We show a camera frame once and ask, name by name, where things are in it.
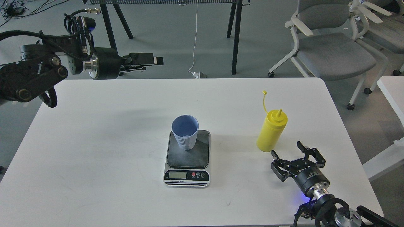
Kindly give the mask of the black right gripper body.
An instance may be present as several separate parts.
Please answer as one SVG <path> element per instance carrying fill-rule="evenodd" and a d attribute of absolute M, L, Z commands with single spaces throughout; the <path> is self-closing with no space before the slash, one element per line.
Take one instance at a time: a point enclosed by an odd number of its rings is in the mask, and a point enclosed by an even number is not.
<path fill-rule="evenodd" d="M 291 161 L 287 170 L 305 196 L 314 196 L 315 187 L 327 189 L 330 184 L 319 167 L 304 158 Z"/>

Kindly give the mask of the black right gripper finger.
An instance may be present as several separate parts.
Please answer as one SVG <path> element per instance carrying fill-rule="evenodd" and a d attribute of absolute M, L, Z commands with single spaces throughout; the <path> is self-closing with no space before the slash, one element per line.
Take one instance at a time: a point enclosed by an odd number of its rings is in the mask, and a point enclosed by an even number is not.
<path fill-rule="evenodd" d="M 271 169 L 281 182 L 286 181 L 288 177 L 295 177 L 295 174 L 290 172 L 290 166 L 294 166 L 292 161 L 280 159 L 274 150 L 271 150 L 271 155 L 274 160 L 271 163 Z"/>
<path fill-rule="evenodd" d="M 312 156 L 316 161 L 316 167 L 323 168 L 325 166 L 325 158 L 323 158 L 317 148 L 307 148 L 300 141 L 297 141 L 297 147 L 304 154 L 303 164 L 309 164 L 309 156 Z"/>

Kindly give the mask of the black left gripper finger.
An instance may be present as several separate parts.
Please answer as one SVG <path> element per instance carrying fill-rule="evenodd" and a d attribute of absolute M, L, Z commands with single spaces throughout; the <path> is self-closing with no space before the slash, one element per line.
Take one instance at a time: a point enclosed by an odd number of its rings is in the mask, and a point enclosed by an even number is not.
<path fill-rule="evenodd" d="M 122 65 L 128 67 L 163 66 L 163 58 L 153 53 L 129 53 L 122 59 Z"/>
<path fill-rule="evenodd" d="M 121 66 L 120 68 L 120 76 L 125 74 L 134 72 L 134 71 L 144 71 L 146 70 L 146 66 Z"/>

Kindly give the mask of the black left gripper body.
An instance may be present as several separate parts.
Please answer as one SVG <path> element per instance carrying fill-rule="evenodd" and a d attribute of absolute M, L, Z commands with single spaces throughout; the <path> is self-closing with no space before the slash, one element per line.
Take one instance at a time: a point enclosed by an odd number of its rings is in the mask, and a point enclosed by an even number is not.
<path fill-rule="evenodd" d="M 83 71 L 94 80 L 116 79 L 123 74 L 121 69 L 127 58 L 128 55 L 120 56 L 113 48 L 95 47 L 90 59 L 83 62 Z"/>

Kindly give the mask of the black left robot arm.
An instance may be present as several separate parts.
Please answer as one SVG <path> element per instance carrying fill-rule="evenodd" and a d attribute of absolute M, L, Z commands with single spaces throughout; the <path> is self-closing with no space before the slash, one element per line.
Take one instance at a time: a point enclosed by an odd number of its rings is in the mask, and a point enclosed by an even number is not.
<path fill-rule="evenodd" d="M 100 14 L 87 8 L 65 15 L 68 35 L 13 30 L 1 33 L 1 40 L 16 36 L 38 38 L 35 44 L 20 47 L 21 59 L 1 65 L 1 103 L 30 102 L 39 97 L 50 108 L 57 105 L 55 85 L 74 75 L 88 72 L 94 80 L 116 79 L 125 73 L 162 66 L 163 58 L 152 53 L 129 53 L 120 56 L 113 48 L 95 47 L 92 31 L 95 20 L 78 13 Z"/>

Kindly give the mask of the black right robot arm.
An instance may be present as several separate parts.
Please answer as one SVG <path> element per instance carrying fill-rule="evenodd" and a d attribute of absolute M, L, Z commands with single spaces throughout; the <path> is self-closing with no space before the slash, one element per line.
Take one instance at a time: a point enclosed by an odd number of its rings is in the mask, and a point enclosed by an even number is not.
<path fill-rule="evenodd" d="M 354 210 L 348 203 L 330 194 L 327 190 L 330 182 L 320 171 L 325 166 L 325 158 L 317 148 L 308 148 L 300 141 L 297 141 L 297 147 L 304 157 L 293 161 L 281 159 L 274 150 L 271 151 L 271 169 L 279 180 L 284 182 L 288 177 L 293 178 L 304 196 L 309 198 L 309 202 L 300 205 L 295 213 L 294 227 L 299 218 L 314 220 L 316 227 L 396 226 L 364 206 Z"/>

